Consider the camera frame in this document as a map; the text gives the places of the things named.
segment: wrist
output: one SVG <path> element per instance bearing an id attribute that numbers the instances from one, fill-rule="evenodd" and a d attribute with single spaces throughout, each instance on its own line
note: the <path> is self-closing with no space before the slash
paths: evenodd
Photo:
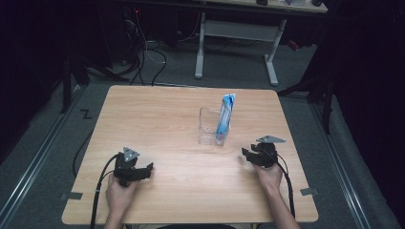
<path id="1" fill-rule="evenodd" d="M 277 187 L 268 186 L 265 188 L 268 198 L 279 198 L 281 196 L 280 189 Z"/>
<path id="2" fill-rule="evenodd" d="M 105 228 L 119 228 L 119 226 L 122 224 L 122 219 L 123 213 L 120 213 L 118 211 L 110 211 L 107 217 Z"/>

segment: cable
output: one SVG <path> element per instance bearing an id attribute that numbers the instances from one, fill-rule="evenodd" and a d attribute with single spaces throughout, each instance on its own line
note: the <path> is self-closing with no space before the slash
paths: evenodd
<path id="1" fill-rule="evenodd" d="M 104 179 L 105 177 L 107 177 L 109 174 L 111 174 L 111 173 L 113 173 L 113 172 L 114 172 L 114 170 L 108 172 L 107 174 L 105 174 L 105 175 L 102 177 L 102 179 Z"/>
<path id="2" fill-rule="evenodd" d="M 249 43 L 249 44 L 242 44 L 242 43 L 240 43 L 240 42 L 235 42 L 235 41 L 229 41 L 229 44 L 230 45 L 233 45 L 233 46 L 242 46 L 242 47 L 250 47 L 250 46 L 254 46 L 256 43 L 259 43 L 259 44 L 262 44 L 262 43 L 264 43 L 264 41 L 258 41 L 258 40 L 255 40 L 255 41 L 253 41 L 253 42 L 251 42 L 251 43 Z"/>
<path id="3" fill-rule="evenodd" d="M 95 193 L 95 200 L 93 201 L 93 213 L 92 213 L 92 221 L 90 224 L 90 228 L 94 229 L 95 225 L 96 225 L 96 215 L 97 215 L 97 206 L 98 206 L 98 197 L 100 195 L 100 188 L 101 188 L 101 182 L 102 180 L 105 178 L 104 173 L 107 170 L 107 167 L 110 165 L 111 161 L 113 161 L 113 159 L 117 158 L 117 155 L 114 155 L 113 157 L 111 157 L 107 164 L 104 166 L 104 169 L 101 172 L 100 178 L 98 179 L 98 184 L 96 187 L 96 193 Z"/>
<path id="4" fill-rule="evenodd" d="M 149 40 L 148 41 L 148 43 L 158 43 L 158 45 L 156 46 L 156 47 L 154 47 L 154 48 L 148 48 L 148 50 L 155 50 L 155 49 L 157 49 L 157 48 L 159 48 L 160 47 L 160 41 L 157 41 L 157 40 Z"/>
<path id="5" fill-rule="evenodd" d="M 204 48 L 209 50 L 209 51 L 219 52 L 219 51 L 222 51 L 223 49 L 225 49 L 228 46 L 228 39 L 223 39 L 223 38 L 220 38 L 220 37 L 216 37 L 216 38 L 211 38 L 211 40 L 224 40 L 224 45 L 222 47 L 220 47 L 219 49 L 217 49 L 217 50 L 209 49 L 206 45 L 204 45 Z"/>
<path id="6" fill-rule="evenodd" d="M 157 53 L 161 54 L 161 56 L 163 56 L 163 58 L 164 58 L 163 67 L 161 67 L 161 69 L 158 71 L 158 73 L 155 74 L 155 76 L 152 79 L 152 86 L 154 86 L 156 77 L 158 77 L 158 75 L 164 70 L 164 67 L 166 67 L 166 56 L 163 53 L 159 52 L 159 51 L 152 50 L 152 52 L 157 52 Z"/>
<path id="7" fill-rule="evenodd" d="M 144 52 L 144 50 L 142 49 L 142 64 L 140 65 L 140 67 L 139 67 L 139 69 L 138 69 L 138 72 L 134 75 L 134 77 L 132 78 L 131 83 L 130 83 L 129 85 L 133 85 L 135 79 L 137 79 L 137 76 L 139 75 L 140 82 L 142 83 L 143 86 L 145 86 L 145 83 L 143 82 L 143 79 L 142 79 L 142 75 L 140 74 L 140 72 L 141 72 L 142 69 L 143 69 L 143 64 L 144 64 L 144 63 L 145 63 L 145 52 Z"/>
<path id="8" fill-rule="evenodd" d="M 77 177 L 77 173 L 75 171 L 75 162 L 77 160 L 78 154 L 80 153 L 81 149 L 83 149 L 84 145 L 86 144 L 86 142 L 89 140 L 90 136 L 92 135 L 94 130 L 92 130 L 91 132 L 89 132 L 89 134 L 86 136 L 86 139 L 83 141 L 83 143 L 81 143 L 80 147 L 78 148 L 77 152 L 75 153 L 75 157 L 74 157 L 74 162 L 72 164 L 72 169 L 74 171 L 74 176 Z"/>
<path id="9" fill-rule="evenodd" d="M 137 25 L 131 20 L 125 19 L 124 22 L 126 22 L 129 25 L 128 26 L 129 30 L 127 29 L 126 35 L 128 37 L 128 40 L 129 40 L 129 52 L 128 52 L 127 59 L 130 59 L 131 56 L 133 56 L 133 53 L 136 50 L 138 50 L 138 48 L 139 48 L 139 46 L 136 44 L 138 28 L 137 28 Z M 139 66 L 139 59 L 136 57 L 134 59 L 133 63 L 131 64 L 131 66 L 128 69 L 123 70 L 122 72 L 119 72 L 119 73 L 113 73 L 113 72 L 111 72 L 111 73 L 116 75 L 116 76 L 123 76 L 123 75 L 125 75 L 127 73 L 131 73 L 138 66 Z M 106 72 L 101 72 L 101 74 L 100 74 L 100 73 L 96 73 L 96 72 L 92 71 L 91 69 L 87 69 L 87 72 L 88 72 L 88 74 L 91 74 L 91 75 L 93 75 L 95 77 L 105 77 L 105 76 L 110 76 L 111 77 L 111 73 L 107 74 Z"/>
<path id="10" fill-rule="evenodd" d="M 186 47 L 186 48 L 194 48 L 194 47 L 197 47 L 197 46 L 199 45 L 199 42 L 198 42 L 198 41 L 197 41 L 197 42 L 194 42 L 193 45 L 184 45 L 184 44 L 183 44 L 183 43 L 185 43 L 185 42 L 191 43 L 190 41 L 192 41 L 192 40 L 195 39 L 195 38 L 198 38 L 198 36 L 193 37 L 193 38 L 190 38 L 190 39 L 188 39 L 188 40 L 186 40 L 186 41 L 182 41 L 182 43 L 181 43 L 181 42 L 178 42 L 178 45 L 183 46 L 183 47 Z"/>
<path id="11" fill-rule="evenodd" d="M 293 198 L 293 190 L 292 190 L 291 180 L 289 179 L 288 172 L 286 172 L 286 170 L 284 170 L 283 166 L 281 166 L 281 164 L 278 161 L 276 161 L 276 163 L 280 167 L 281 171 L 284 174 L 284 177 L 286 178 L 287 187 L 288 187 L 289 210 L 290 210 L 292 216 L 295 218 L 295 207 L 294 207 L 294 198 Z"/>
<path id="12" fill-rule="evenodd" d="M 195 35 L 195 36 L 193 36 L 193 35 L 196 33 L 197 27 L 199 26 L 201 15 L 202 14 L 199 13 L 199 16 L 197 17 L 197 22 L 196 22 L 196 26 L 194 27 L 194 30 L 190 33 L 190 35 L 187 38 L 184 38 L 183 40 L 179 40 L 180 42 L 181 41 L 186 41 L 186 40 L 189 40 L 189 39 L 194 39 L 195 37 L 198 37 L 197 35 Z"/>
<path id="13" fill-rule="evenodd" d="M 146 50 L 146 54 L 149 56 L 149 58 L 150 58 L 150 59 L 151 59 L 153 62 L 155 62 L 155 63 L 157 63 L 157 64 L 166 64 L 166 62 L 159 62 L 159 61 L 156 61 L 154 58 L 152 58 L 152 56 L 150 56 L 150 54 L 149 54 L 149 52 L 148 52 L 148 44 L 147 44 L 147 41 L 146 41 L 146 38 L 145 38 L 145 34 L 143 33 L 142 28 L 140 27 L 140 23 L 139 23 L 138 14 L 137 14 L 137 13 L 135 13 L 135 16 L 136 16 L 136 18 L 137 18 L 137 22 L 138 22 L 138 26 L 139 26 L 139 31 L 140 31 L 140 34 L 142 35 L 142 37 L 143 37 L 143 41 L 145 42 L 145 50 Z"/>
<path id="14" fill-rule="evenodd" d="M 269 152 L 267 152 L 265 149 L 262 148 L 262 150 L 268 156 L 272 157 L 271 154 Z M 286 179 L 287 187 L 288 187 L 289 211 L 291 212 L 292 216 L 295 218 L 295 207 L 294 207 L 294 197 L 293 197 L 294 194 L 293 194 L 293 190 L 292 190 L 291 179 L 289 179 L 289 175 L 288 175 L 288 167 L 287 167 L 286 161 L 280 155 L 277 154 L 277 156 L 279 158 L 281 158 L 284 161 L 285 165 L 286 165 L 286 170 L 285 170 L 283 168 L 283 166 L 281 166 L 281 164 L 277 161 L 277 158 L 272 157 L 272 159 L 275 161 L 275 163 L 280 167 L 281 171 L 284 174 L 284 178 Z"/>

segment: forearm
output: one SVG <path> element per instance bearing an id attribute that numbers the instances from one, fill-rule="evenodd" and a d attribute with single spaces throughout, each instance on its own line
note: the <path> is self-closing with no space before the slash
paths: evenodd
<path id="1" fill-rule="evenodd" d="M 270 205 L 271 214 L 273 215 L 274 221 L 277 225 L 277 229 L 300 228 L 297 221 L 287 208 L 287 205 L 284 202 L 280 191 L 271 191 L 267 189 L 266 195 Z"/>
<path id="2" fill-rule="evenodd" d="M 109 213 L 104 229 L 120 229 L 122 228 L 122 214 Z"/>

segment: black cable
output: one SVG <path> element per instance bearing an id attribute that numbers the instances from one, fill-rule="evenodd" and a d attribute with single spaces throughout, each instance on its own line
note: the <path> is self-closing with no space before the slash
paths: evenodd
<path id="1" fill-rule="evenodd" d="M 158 45 L 156 46 L 156 47 L 153 47 L 153 48 L 149 48 L 148 47 L 148 51 L 152 51 L 152 50 L 155 50 L 155 49 L 157 49 L 157 48 L 159 48 L 160 47 L 160 41 L 158 41 L 158 40 L 154 40 L 154 41 L 147 41 L 146 43 L 158 43 Z"/>
<path id="2" fill-rule="evenodd" d="M 242 43 L 240 43 L 240 42 L 234 42 L 234 41 L 228 41 L 229 42 L 229 44 L 230 45 L 233 45 L 233 46 L 242 46 L 242 47 L 250 47 L 250 46 L 254 46 L 256 43 L 258 43 L 259 41 L 258 40 L 255 40 L 255 41 L 253 41 L 253 42 L 251 42 L 251 43 L 249 43 L 249 44 L 242 44 Z"/>
<path id="3" fill-rule="evenodd" d="M 123 76 L 123 75 L 125 75 L 125 74 L 127 74 L 127 73 L 133 72 L 138 66 L 139 66 L 139 62 L 138 62 L 137 59 L 135 59 L 135 60 L 134 60 L 134 63 L 132 63 L 131 66 L 130 66 L 128 69 L 126 69 L 126 70 L 124 70 L 124 71 L 122 71 L 122 72 L 120 72 L 120 73 L 113 73 L 113 72 L 111 72 L 111 73 L 113 73 L 113 74 L 115 74 L 115 75 L 117 75 L 117 76 Z M 106 74 L 95 73 L 95 72 L 93 72 L 91 69 L 87 69 L 87 73 L 90 74 L 90 75 L 93 75 L 93 76 L 95 76 L 95 77 L 99 77 L 99 78 L 100 78 L 100 77 L 106 77 L 106 76 L 107 76 Z"/>
<path id="4" fill-rule="evenodd" d="M 163 67 L 161 67 L 161 69 L 158 71 L 158 73 L 155 74 L 155 76 L 154 76 L 153 79 L 152 79 L 152 86 L 154 86 L 156 78 L 158 77 L 158 75 L 159 75 L 159 74 L 164 70 L 164 68 L 166 67 L 166 56 L 165 56 L 163 53 L 159 52 L 159 51 L 155 51 L 155 50 L 151 50 L 151 51 L 152 51 L 152 52 L 157 52 L 157 53 L 161 54 L 161 56 L 163 56 L 163 58 L 164 58 Z"/>
<path id="5" fill-rule="evenodd" d="M 129 57 L 131 57 L 131 56 L 134 54 L 134 51 L 136 50 L 136 48 L 137 48 L 137 45 L 136 45 L 136 44 L 132 44 L 132 46 L 131 46 L 131 48 L 130 48 L 130 51 L 129 51 L 129 53 L 128 53 L 128 56 L 129 56 Z M 127 73 L 131 73 L 131 72 L 133 72 L 137 67 L 139 67 L 139 58 L 138 58 L 138 56 L 134 59 L 134 62 L 132 63 L 132 65 L 131 65 L 128 69 L 126 69 L 126 70 L 124 70 L 124 71 L 122 71 L 122 72 L 120 72 L 120 73 L 117 73 L 117 75 L 123 76 L 123 75 L 125 75 L 125 74 L 127 74 Z"/>
<path id="6" fill-rule="evenodd" d="M 144 49 L 142 49 L 142 64 L 140 65 L 137 73 L 134 75 L 134 77 L 132 78 L 131 83 L 129 85 L 134 84 L 134 81 L 137 79 L 138 75 L 139 75 L 139 79 L 140 79 L 140 82 L 142 83 L 142 85 L 143 86 L 145 85 L 144 82 L 143 82 L 143 79 L 142 79 L 142 75 L 140 74 L 142 69 L 143 69 L 143 64 L 144 63 L 145 63 L 145 51 L 144 51 Z"/>
<path id="7" fill-rule="evenodd" d="M 277 155 L 279 158 L 281 158 L 285 165 L 286 165 L 286 170 L 283 168 L 283 166 L 281 166 L 281 164 L 277 161 L 277 158 L 273 158 L 273 156 L 271 156 L 271 154 L 269 152 L 267 152 L 265 149 L 262 149 L 268 156 L 270 156 L 275 163 L 280 167 L 281 171 L 284 174 L 284 178 L 286 179 L 287 182 L 287 187 L 288 187 L 288 199 L 289 199 L 289 211 L 291 212 L 292 216 L 295 218 L 295 207 L 294 207 L 294 194 L 293 194 L 293 190 L 292 190 L 292 184 L 291 184 L 291 179 L 289 179 L 289 175 L 288 175 L 288 167 L 286 164 L 286 161 L 280 156 Z"/>
<path id="8" fill-rule="evenodd" d="M 89 140 L 90 136 L 92 135 L 94 130 L 92 130 L 91 132 L 89 132 L 89 134 L 86 136 L 86 139 L 83 141 L 83 143 L 81 143 L 80 147 L 78 148 L 77 152 L 75 153 L 75 157 L 74 157 L 74 162 L 72 164 L 72 169 L 74 171 L 74 176 L 77 177 L 77 173 L 75 171 L 75 162 L 77 160 L 78 154 L 80 153 L 81 149 L 83 149 L 84 145 L 86 144 L 86 142 Z"/>
<path id="9" fill-rule="evenodd" d="M 93 62 L 92 60 L 87 59 L 87 58 L 84 57 L 84 56 L 81 56 L 81 55 L 77 55 L 77 54 L 76 54 L 76 55 L 75 55 L 75 58 L 76 58 L 78 61 L 80 61 L 83 65 L 85 65 L 85 66 L 92 66 L 92 67 L 93 67 L 94 69 L 96 69 L 97 71 L 99 71 L 99 72 L 105 74 L 106 76 L 108 76 L 108 77 L 110 77 L 110 78 L 112 78 L 112 79 L 115 79 L 115 80 L 117 80 L 117 81 L 127 81 L 127 80 L 128 80 L 128 79 L 126 79 L 126 78 L 122 78 L 121 76 L 119 76 L 119 75 L 117 75 L 117 74 L 115 74 L 115 73 L 113 73 L 113 72 L 111 72 L 111 71 L 105 69 L 103 66 L 98 65 L 96 62 Z"/>
<path id="10" fill-rule="evenodd" d="M 190 33 L 190 35 L 188 35 L 188 36 L 185 37 L 184 39 L 178 40 L 178 44 L 181 45 L 180 42 L 182 42 L 182 41 L 192 40 L 192 39 L 194 39 L 194 38 L 196 38 L 196 37 L 199 37 L 198 35 L 195 35 L 195 33 L 196 33 L 197 28 L 198 28 L 199 25 L 200 25 L 200 19 L 201 19 L 201 17 L 202 17 L 202 14 L 199 13 L 199 16 L 197 17 L 197 22 L 196 22 L 196 26 L 194 27 L 194 30 Z"/>
<path id="11" fill-rule="evenodd" d="M 105 174 L 105 175 L 102 177 L 102 179 L 104 179 L 105 177 L 107 177 L 109 174 L 111 174 L 111 173 L 113 173 L 113 172 L 114 172 L 114 170 L 108 172 L 107 174 Z"/>
<path id="12" fill-rule="evenodd" d="M 104 173 L 107 170 L 108 165 L 110 165 L 111 161 L 113 161 L 113 159 L 117 158 L 117 155 L 114 155 L 113 157 L 111 157 L 107 164 L 104 166 L 104 169 L 101 172 L 100 178 L 98 179 L 98 184 L 96 187 L 96 193 L 95 193 L 95 200 L 93 201 L 93 213 L 92 213 L 92 221 L 90 224 L 90 228 L 94 229 L 95 225 L 96 225 L 96 215 L 97 215 L 97 206 L 98 206 L 98 197 L 100 195 L 100 188 L 101 188 L 101 182 L 102 180 L 105 178 Z"/>
<path id="13" fill-rule="evenodd" d="M 287 164 L 286 164 L 286 161 L 285 161 L 280 155 L 277 155 L 277 156 L 283 160 L 284 165 L 286 166 L 286 171 L 287 171 L 287 173 L 288 173 L 288 166 L 287 166 Z"/>
<path id="14" fill-rule="evenodd" d="M 183 47 L 186 47 L 186 48 L 194 48 L 194 47 L 197 47 L 198 45 L 199 45 L 199 42 L 197 41 L 197 42 L 193 42 L 193 39 L 195 39 L 195 38 L 197 38 L 198 36 L 196 36 L 196 37 L 193 37 L 193 38 L 189 38 L 188 40 L 184 40 L 184 41 L 178 41 L 178 45 L 180 45 L 180 46 L 183 46 Z M 193 45 L 184 45 L 183 43 L 194 43 Z"/>
<path id="15" fill-rule="evenodd" d="M 223 38 L 211 38 L 211 40 L 224 40 Z M 222 51 L 222 50 L 224 50 L 227 46 L 228 46 L 228 39 L 225 39 L 224 40 L 224 45 L 221 47 L 221 48 L 219 48 L 219 49 L 209 49 L 206 45 L 212 45 L 212 44 L 204 44 L 204 48 L 205 49 L 207 49 L 207 50 L 209 50 L 209 51 L 214 51 L 214 52 L 219 52 L 219 51 Z"/>
<path id="16" fill-rule="evenodd" d="M 292 216 L 295 218 L 295 207 L 294 207 L 294 198 L 293 198 L 294 194 L 293 194 L 293 190 L 292 190 L 291 180 L 289 179 L 288 172 L 286 172 L 286 170 L 283 168 L 283 166 L 281 166 L 281 164 L 278 161 L 276 161 L 276 163 L 280 167 L 281 171 L 284 174 L 284 177 L 286 178 L 287 187 L 288 187 L 289 210 L 290 210 Z"/>

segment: floor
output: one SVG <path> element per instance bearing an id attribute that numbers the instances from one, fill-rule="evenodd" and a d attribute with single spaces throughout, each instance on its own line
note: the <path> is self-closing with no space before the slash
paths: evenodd
<path id="1" fill-rule="evenodd" d="M 299 82 L 316 46 L 293 51 L 281 46 L 274 66 L 279 86 L 272 87 L 266 75 L 261 52 L 267 43 L 242 46 L 212 43 L 207 45 L 202 79 L 194 78 L 195 43 L 182 43 L 177 48 L 149 44 L 141 78 L 156 87 L 163 85 L 268 89 L 277 92 Z M 115 71 L 125 67 L 116 65 Z M 134 73 L 125 77 L 132 79 Z M 75 87 L 74 99 L 67 114 L 62 108 L 62 87 L 32 119 L 29 130 L 0 166 L 3 184 L 0 192 L 0 228 L 85 228 L 61 221 L 66 199 L 75 182 L 75 173 L 85 153 L 89 136 L 109 87 L 128 82 L 115 82 L 106 77 L 91 76 L 87 87 Z M 140 86 L 140 77 L 133 85 Z M 318 191 L 314 201 L 319 220 L 302 223 L 302 228 L 400 228 L 386 206 L 367 166 L 352 142 L 336 99 L 330 118 L 331 135 L 320 126 L 319 108 L 308 104 L 305 93 L 280 97 L 288 126 L 302 161 L 309 186 Z"/>

